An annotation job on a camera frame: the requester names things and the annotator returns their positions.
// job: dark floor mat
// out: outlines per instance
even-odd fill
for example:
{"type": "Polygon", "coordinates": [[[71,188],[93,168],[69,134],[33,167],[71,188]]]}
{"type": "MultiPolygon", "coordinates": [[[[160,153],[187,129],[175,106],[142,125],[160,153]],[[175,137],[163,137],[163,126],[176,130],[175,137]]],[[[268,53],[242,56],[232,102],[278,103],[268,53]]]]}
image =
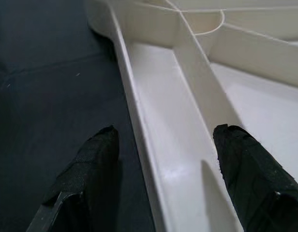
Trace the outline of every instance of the dark floor mat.
{"type": "Polygon", "coordinates": [[[25,231],[57,174],[101,128],[120,136],[120,180],[101,231],[154,231],[112,43],[82,0],[0,1],[0,231],[25,231]]]}

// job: dark gray surface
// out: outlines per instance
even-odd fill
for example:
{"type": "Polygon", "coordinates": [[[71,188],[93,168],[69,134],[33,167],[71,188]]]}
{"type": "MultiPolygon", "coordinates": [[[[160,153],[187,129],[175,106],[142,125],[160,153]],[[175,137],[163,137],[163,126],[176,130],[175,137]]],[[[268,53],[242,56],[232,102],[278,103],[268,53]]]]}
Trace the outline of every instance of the dark gray surface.
{"type": "Polygon", "coordinates": [[[56,175],[111,124],[121,171],[97,228],[154,231],[111,42],[89,30],[82,0],[0,0],[0,231],[25,231],[56,175]]]}

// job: black fabric wrap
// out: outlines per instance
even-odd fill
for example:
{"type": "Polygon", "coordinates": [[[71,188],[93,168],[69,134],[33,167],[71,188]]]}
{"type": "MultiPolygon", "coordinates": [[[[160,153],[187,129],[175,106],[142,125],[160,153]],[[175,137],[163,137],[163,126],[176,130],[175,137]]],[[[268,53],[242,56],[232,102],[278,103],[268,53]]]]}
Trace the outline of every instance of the black fabric wrap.
{"type": "Polygon", "coordinates": [[[213,138],[227,191],[245,232],[298,232],[294,178],[238,126],[217,126],[213,138]]]}
{"type": "Polygon", "coordinates": [[[118,161],[119,136],[114,127],[100,130],[79,149],[77,156],[58,175],[56,182],[45,195],[43,204],[56,201],[61,192],[83,194],[89,210],[94,206],[103,183],[118,161]]]}

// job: white plastic channel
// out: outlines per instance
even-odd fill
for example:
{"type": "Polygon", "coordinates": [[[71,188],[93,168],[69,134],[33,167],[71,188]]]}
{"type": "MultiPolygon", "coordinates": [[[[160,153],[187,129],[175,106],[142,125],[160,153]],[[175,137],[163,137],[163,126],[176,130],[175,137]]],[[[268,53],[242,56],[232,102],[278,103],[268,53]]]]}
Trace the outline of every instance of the white plastic channel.
{"type": "Polygon", "coordinates": [[[298,46],[279,40],[298,39],[298,14],[296,29],[269,26],[289,7],[249,25],[266,15],[257,7],[298,1],[86,4],[115,45],[157,231],[242,231],[211,139],[219,124],[247,128],[298,181],[298,88],[262,79],[298,87],[298,46]]]}

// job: white plastic tray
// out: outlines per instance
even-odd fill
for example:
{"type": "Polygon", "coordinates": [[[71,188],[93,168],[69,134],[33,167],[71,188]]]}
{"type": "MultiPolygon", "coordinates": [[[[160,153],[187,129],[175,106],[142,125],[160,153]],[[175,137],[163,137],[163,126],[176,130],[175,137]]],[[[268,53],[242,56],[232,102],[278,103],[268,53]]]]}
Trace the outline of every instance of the white plastic tray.
{"type": "Polygon", "coordinates": [[[298,182],[298,0],[86,0],[118,56],[157,231],[239,232],[213,129],[298,182]]]}

